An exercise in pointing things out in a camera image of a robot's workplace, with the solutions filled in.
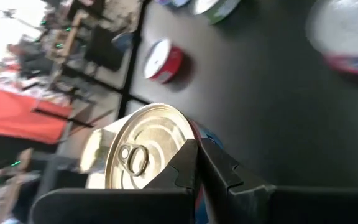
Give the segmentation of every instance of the red fabric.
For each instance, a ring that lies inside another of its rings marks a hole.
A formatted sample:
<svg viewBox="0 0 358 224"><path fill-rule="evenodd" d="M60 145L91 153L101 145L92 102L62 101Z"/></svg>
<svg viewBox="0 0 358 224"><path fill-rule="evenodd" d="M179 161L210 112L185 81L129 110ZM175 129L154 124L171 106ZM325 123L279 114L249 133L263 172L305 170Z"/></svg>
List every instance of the red fabric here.
<svg viewBox="0 0 358 224"><path fill-rule="evenodd" d="M66 121L32 113L35 102L35 98L0 90L0 135L55 144ZM62 116L68 116L72 111L70 107L48 101L41 102L39 108Z"/></svg>

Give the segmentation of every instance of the desk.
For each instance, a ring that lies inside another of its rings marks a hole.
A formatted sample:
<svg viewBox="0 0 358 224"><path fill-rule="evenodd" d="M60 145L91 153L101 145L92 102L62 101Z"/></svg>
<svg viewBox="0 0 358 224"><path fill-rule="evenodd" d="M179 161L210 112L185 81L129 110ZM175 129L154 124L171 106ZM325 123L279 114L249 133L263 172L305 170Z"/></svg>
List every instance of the desk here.
<svg viewBox="0 0 358 224"><path fill-rule="evenodd" d="M307 41L314 1L246 2L216 26L150 3L131 93L176 106L273 184L358 187L358 77L331 71ZM161 37L190 58L170 85L142 77Z"/></svg>

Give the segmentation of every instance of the pull tab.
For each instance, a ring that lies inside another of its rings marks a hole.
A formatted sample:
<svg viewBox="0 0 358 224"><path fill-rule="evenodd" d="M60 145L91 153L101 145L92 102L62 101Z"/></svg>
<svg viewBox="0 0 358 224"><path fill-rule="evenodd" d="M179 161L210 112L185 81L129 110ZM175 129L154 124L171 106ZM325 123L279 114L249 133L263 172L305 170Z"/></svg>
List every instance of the pull tab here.
<svg viewBox="0 0 358 224"><path fill-rule="evenodd" d="M137 151L143 153L143 159L139 162L139 171L134 172L132 168L134 166L133 159L134 154ZM146 169L147 161L149 161L149 155L147 154L147 149L144 146L135 144L122 144L118 151L118 161L129 175L137 177L143 174L144 170Z"/></svg>

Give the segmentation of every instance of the red can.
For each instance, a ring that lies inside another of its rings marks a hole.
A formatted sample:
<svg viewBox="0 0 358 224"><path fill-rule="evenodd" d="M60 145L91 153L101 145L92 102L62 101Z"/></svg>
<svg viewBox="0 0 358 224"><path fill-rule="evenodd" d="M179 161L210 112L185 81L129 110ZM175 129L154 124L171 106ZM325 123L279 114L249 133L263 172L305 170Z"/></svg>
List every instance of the red can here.
<svg viewBox="0 0 358 224"><path fill-rule="evenodd" d="M336 70L358 75L358 0L319 0L306 31L312 46Z"/></svg>
<svg viewBox="0 0 358 224"><path fill-rule="evenodd" d="M147 54L144 77L159 83L169 82L178 72L183 60L182 50L169 39L153 44Z"/></svg>

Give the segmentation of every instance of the bright window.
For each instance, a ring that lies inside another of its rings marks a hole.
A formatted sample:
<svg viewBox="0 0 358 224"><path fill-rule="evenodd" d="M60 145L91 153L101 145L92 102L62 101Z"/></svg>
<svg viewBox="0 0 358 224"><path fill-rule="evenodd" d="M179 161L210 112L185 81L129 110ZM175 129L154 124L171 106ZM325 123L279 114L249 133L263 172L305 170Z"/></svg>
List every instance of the bright window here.
<svg viewBox="0 0 358 224"><path fill-rule="evenodd" d="M16 44L23 34L36 38L37 27L45 15L46 4L41 0L0 0L0 10L15 9L14 17L6 19L0 12L0 60L6 55L6 45Z"/></svg>

